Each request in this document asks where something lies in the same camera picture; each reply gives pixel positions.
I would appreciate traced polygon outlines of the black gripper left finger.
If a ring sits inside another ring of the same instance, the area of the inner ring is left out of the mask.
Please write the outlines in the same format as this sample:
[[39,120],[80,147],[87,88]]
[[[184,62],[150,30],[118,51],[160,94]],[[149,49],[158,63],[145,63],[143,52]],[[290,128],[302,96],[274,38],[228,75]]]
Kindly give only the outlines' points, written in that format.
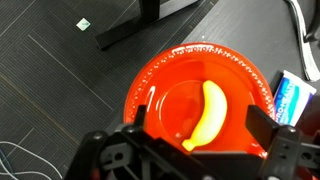
[[135,120],[134,120],[134,125],[135,126],[142,127],[144,125],[146,112],[147,112],[147,106],[146,105],[139,105],[138,106],[138,109],[137,109],[137,112],[136,112],[136,116],[135,116]]

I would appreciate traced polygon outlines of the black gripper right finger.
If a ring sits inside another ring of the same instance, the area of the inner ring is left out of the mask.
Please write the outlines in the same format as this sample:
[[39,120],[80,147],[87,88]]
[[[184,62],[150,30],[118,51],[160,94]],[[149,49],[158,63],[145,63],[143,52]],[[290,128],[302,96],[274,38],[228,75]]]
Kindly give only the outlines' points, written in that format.
[[258,144],[267,151],[280,125],[256,105],[249,105],[245,126]]

